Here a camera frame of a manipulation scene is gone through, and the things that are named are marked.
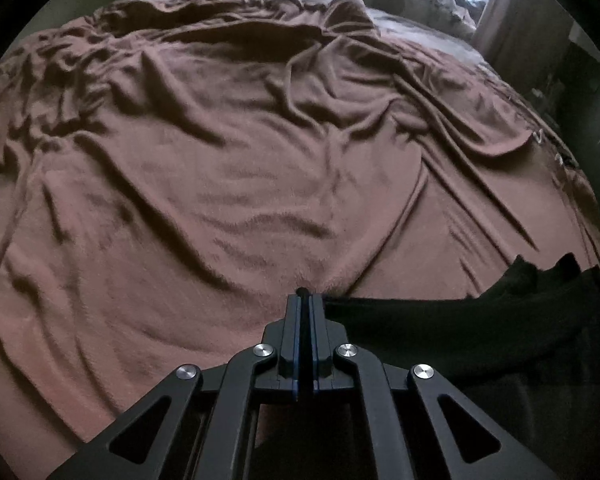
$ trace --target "black fabric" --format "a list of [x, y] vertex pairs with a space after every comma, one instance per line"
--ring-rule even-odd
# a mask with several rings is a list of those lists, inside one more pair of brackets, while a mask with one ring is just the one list
[[433, 366], [562, 478], [600, 452], [600, 271], [518, 258], [480, 298], [327, 298], [328, 319], [385, 363]]

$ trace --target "wall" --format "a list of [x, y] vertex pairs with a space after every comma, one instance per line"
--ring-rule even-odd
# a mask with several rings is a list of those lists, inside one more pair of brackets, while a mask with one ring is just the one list
[[573, 23], [555, 0], [489, 0], [471, 44], [526, 96], [560, 64]]
[[591, 38], [587, 36], [586, 32], [582, 30], [580, 25], [577, 23], [573, 24], [573, 28], [569, 34], [569, 39], [573, 43], [577, 44], [580, 48], [584, 49], [593, 59], [600, 63], [600, 51], [596, 47], [595, 43], [591, 41]]
[[571, 44], [557, 76], [566, 90], [556, 119], [600, 206], [600, 63]]

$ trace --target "wrinkled bedsheet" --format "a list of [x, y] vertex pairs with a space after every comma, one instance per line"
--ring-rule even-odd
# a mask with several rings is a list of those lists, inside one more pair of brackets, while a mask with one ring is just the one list
[[568, 252], [600, 265], [565, 147], [361, 0], [114, 4], [0, 65], [0, 452], [44, 478], [298, 286], [464, 298]]

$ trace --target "black metal arm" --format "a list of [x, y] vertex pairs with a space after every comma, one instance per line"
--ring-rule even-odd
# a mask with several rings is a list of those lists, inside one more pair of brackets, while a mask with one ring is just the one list
[[433, 368], [349, 343], [322, 300], [299, 289], [262, 343], [177, 368], [48, 480], [246, 480], [259, 406], [325, 399], [362, 407], [377, 480], [557, 479]]

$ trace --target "curtain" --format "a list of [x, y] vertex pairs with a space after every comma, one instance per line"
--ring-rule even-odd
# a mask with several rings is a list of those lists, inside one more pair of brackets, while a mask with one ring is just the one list
[[489, 0], [472, 45], [504, 81], [527, 94], [558, 67], [573, 23], [555, 0]]

